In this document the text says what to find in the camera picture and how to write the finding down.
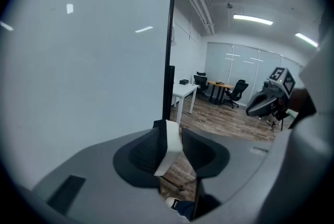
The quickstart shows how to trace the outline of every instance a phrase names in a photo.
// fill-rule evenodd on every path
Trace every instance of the black office chair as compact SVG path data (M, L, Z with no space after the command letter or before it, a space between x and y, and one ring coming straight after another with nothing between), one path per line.
M206 76L206 75L207 75L206 73L200 73L200 72L196 72L196 74L197 74L198 76Z
M194 75L195 84L199 85L199 89L197 89L198 97L201 95L204 91L208 89L209 86L207 86L207 80L208 78L205 77L206 73L199 73L196 72L197 76Z
M239 99L241 99L242 93L244 92L244 90L248 87L248 84L245 83L244 80L239 80L233 91L229 92L229 90L225 91L225 93L230 97L229 99L224 99L223 102L227 101L232 105L232 108L234 109L233 104L235 104L237 107L239 107L239 105L237 103L235 103L234 101L239 101Z

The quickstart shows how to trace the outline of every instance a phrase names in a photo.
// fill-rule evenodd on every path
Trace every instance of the wooden floor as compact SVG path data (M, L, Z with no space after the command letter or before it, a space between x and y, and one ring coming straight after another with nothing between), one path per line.
M180 134L183 127L205 130L204 125L209 131L222 136L271 141L281 131L280 126L277 126L276 130L273 131L265 119L259 120L258 117L247 116L245 108L235 106L232 109L228 103L220 106L214 105L209 103L204 96L196 97L193 113L189 114L191 101L191 96L184 100ZM178 105L171 109L171 121L176 121L177 110ZM292 122L291 117L284 119L283 129L287 129ZM162 197L175 197L184 201L195 200L196 174L183 153L179 155L164 177L180 188L161 179L160 192Z

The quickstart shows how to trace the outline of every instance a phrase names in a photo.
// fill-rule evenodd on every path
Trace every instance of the wall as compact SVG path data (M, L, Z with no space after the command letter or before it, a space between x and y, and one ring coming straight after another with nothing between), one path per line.
M175 0L173 20L176 45L171 48L170 64L175 66L174 82L193 82L196 72L204 71L206 48L200 35L203 26L188 0Z
M14 30L0 27L1 147L17 183L31 189L78 151L161 119L169 6L11 0L1 21Z
M244 34L236 33L219 33L213 36L203 36L202 44L207 47L208 42L218 42L218 43L229 43L229 44L239 44L255 47L258 49L272 51L277 54L281 54L294 62L305 66L309 60L309 57L301 54L299 51L293 49L291 46L284 45L275 41L270 41L262 39L259 37L251 37Z

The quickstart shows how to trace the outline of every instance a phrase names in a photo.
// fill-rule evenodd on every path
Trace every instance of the wooden table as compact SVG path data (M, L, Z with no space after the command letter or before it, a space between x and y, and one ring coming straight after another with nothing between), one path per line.
M222 105L223 104L222 100L223 100L223 97L224 97L225 88L231 89L231 88L234 88L234 86L229 85L229 84L223 84L223 85L222 84L216 84L216 82L219 82L219 81L218 80L217 81L208 81L208 84L212 84L212 92L211 92L211 97L209 99L209 102L217 104L217 105ZM213 96L215 86L218 86L219 89L218 89L217 97L216 97L215 101L213 101L212 96ZM222 95L220 97L220 101L218 103L221 88L223 88L223 93L222 93Z
M178 125L180 125L180 121L181 121L183 99L187 95L189 95L190 93L193 93L193 99L192 99L192 104L190 106L189 113L193 113L193 107L194 107L197 87L198 87L198 85L194 85L194 84L181 85L181 84L178 84L178 83L174 83L174 85L173 85L173 104L174 104L174 107L176 107L176 97L179 97L179 99L180 99L179 102L178 102L178 110L177 110L177 118L176 118L176 122L177 122Z

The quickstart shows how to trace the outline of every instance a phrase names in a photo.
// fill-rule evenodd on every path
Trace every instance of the cable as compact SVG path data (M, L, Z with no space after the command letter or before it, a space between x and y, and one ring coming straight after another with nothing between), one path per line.
M202 123L202 120L199 118L198 114L196 113L196 111L195 111L194 109L193 109L193 111L194 111L194 113L196 114L196 116L198 117L198 119L199 119L200 123L202 124L202 126L207 130L207 132L213 133L212 131L208 130L208 129L204 126L204 124Z

